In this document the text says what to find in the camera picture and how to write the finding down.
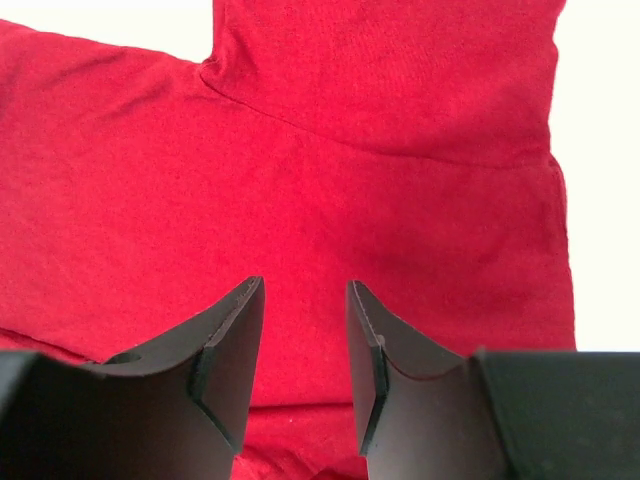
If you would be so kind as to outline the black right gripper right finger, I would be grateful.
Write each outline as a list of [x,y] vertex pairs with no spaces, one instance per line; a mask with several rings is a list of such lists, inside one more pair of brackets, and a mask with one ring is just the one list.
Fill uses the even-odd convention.
[[639,356],[457,355],[346,290],[360,454],[372,479],[635,479]]

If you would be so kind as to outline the red t-shirt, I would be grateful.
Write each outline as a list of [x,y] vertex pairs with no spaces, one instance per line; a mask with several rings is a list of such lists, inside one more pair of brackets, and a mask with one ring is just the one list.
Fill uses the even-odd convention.
[[266,283],[237,479],[361,479],[345,287],[571,350],[560,1],[217,1],[202,63],[1,24],[1,344],[103,361]]

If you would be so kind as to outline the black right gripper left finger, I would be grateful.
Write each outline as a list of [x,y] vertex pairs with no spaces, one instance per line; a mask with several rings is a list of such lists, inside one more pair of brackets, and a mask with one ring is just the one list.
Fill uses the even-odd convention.
[[250,277],[105,363],[1,354],[5,479],[227,479],[241,451],[265,301]]

